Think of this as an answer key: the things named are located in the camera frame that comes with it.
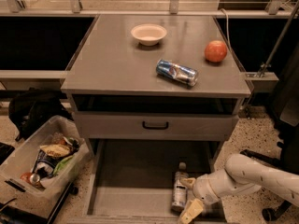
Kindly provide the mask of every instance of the clear plastic bin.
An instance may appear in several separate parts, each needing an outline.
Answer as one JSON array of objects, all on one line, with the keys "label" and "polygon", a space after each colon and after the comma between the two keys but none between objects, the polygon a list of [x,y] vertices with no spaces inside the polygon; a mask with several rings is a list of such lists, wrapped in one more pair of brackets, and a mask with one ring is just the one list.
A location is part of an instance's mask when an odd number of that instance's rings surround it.
[{"label": "clear plastic bin", "polygon": [[[30,172],[36,162],[36,157],[41,145],[50,144],[55,133],[71,136],[78,139],[80,148],[65,168],[48,184],[45,189],[38,189],[21,180],[20,177]],[[73,121],[54,116],[32,134],[19,148],[17,148],[0,166],[0,175],[15,189],[27,191],[36,197],[52,199],[57,197],[67,183],[74,181],[83,165],[90,158],[89,149],[78,135],[76,125]]]}]

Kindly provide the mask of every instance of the drawer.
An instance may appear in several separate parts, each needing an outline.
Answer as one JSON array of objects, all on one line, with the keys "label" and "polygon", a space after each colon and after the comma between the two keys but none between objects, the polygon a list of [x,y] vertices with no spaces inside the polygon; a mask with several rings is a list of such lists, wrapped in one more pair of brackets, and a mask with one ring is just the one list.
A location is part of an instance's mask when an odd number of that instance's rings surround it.
[{"label": "drawer", "polygon": [[228,140],[238,116],[78,112],[74,116],[84,138]]},{"label": "drawer", "polygon": [[[208,174],[208,153],[209,142],[202,141],[101,140],[83,217],[67,223],[176,224],[179,213],[171,210],[171,200],[178,164],[186,163],[190,177]],[[191,190],[188,198],[194,198]],[[224,221],[221,202],[206,206],[196,219]]]}]

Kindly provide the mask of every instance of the crushed can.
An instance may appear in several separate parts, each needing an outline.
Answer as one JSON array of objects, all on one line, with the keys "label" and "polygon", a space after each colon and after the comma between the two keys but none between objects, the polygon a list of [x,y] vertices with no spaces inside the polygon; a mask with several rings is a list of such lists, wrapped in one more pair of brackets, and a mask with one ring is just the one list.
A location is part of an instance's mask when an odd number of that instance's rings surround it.
[{"label": "crushed can", "polygon": [[196,84],[198,78],[198,72],[196,70],[162,59],[157,63],[156,72],[164,77],[177,80],[191,87]]}]

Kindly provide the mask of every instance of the speckled floor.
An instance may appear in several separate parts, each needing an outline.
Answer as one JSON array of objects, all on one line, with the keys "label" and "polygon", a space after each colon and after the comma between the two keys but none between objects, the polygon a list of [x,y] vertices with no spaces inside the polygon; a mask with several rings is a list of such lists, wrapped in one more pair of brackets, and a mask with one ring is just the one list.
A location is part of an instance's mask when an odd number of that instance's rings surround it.
[{"label": "speckled floor", "polygon": [[[278,131],[273,128],[273,121],[259,109],[252,112],[253,119],[242,118],[235,127],[235,130],[229,139],[224,143],[223,149],[215,163],[215,169],[223,167],[226,158],[233,153],[238,153],[245,148],[256,150],[270,157],[279,157],[279,148],[276,142],[279,140]],[[0,116],[0,141],[10,144],[16,148],[21,146],[14,141],[17,135],[15,126],[11,123],[5,112]],[[56,217],[55,224],[65,224],[69,218],[80,217],[84,205],[84,198],[87,193],[89,184],[89,173],[93,167],[93,161],[85,164],[82,172],[75,181],[78,187],[78,195],[69,195]],[[0,177],[0,203],[17,198],[11,203],[12,206],[22,210],[47,217],[50,209],[55,205],[55,201],[38,199],[30,194],[21,193],[4,182],[4,178]],[[267,189],[260,189],[258,192],[246,196],[228,196],[222,198],[222,204],[226,219],[229,223],[241,224],[264,224],[262,209],[265,207],[276,208],[281,204],[282,200]],[[276,222],[277,224],[299,223],[298,207],[292,206],[289,210]]]},{"label": "speckled floor", "polygon": [[[130,0],[123,0],[123,3],[116,3],[117,0],[82,0],[83,6],[87,9],[150,9],[153,6],[151,0],[146,3],[128,3]],[[168,9],[166,0],[158,0],[157,10]],[[181,8],[188,10],[211,10],[216,9],[219,0],[181,0]],[[69,0],[26,0],[29,8],[41,9],[69,9]],[[256,150],[270,157],[279,157],[279,148],[276,146],[278,131],[273,128],[273,121],[265,114],[263,108],[255,109],[252,113],[253,119],[246,119],[241,116],[240,121],[229,139],[225,142],[221,153],[215,163],[215,169],[221,169],[227,157],[232,153],[239,153],[248,148]],[[5,110],[0,109],[0,142],[4,142],[18,148],[21,143],[14,141],[17,135],[16,127],[11,123]],[[80,217],[85,204],[85,197],[88,190],[90,173],[93,168],[93,161],[89,161],[83,167],[80,175],[75,181],[78,187],[78,195],[69,195],[63,208],[56,217],[54,224],[65,224],[71,217]],[[0,203],[17,198],[11,205],[36,215],[47,217],[55,201],[38,199],[28,193],[21,193],[4,182],[0,176]],[[265,207],[277,207],[282,200],[266,189],[246,196],[229,196],[222,198],[224,213],[229,223],[241,224],[264,224],[262,209]],[[277,222],[277,224],[299,223],[299,209],[292,206]]]}]

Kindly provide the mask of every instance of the cabinet top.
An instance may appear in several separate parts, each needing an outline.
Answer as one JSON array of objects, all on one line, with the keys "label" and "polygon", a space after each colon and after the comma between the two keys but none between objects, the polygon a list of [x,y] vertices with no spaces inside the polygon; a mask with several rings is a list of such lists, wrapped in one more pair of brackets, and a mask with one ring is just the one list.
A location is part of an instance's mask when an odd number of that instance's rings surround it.
[{"label": "cabinet top", "polygon": [[[152,47],[140,45],[131,30],[143,23],[163,26],[166,38]],[[207,43],[216,39],[223,37],[210,16],[101,15],[62,90],[81,94],[248,97],[249,86],[229,50],[219,64],[205,59]],[[187,88],[158,76],[156,64],[160,59],[197,70],[196,85]]]}]

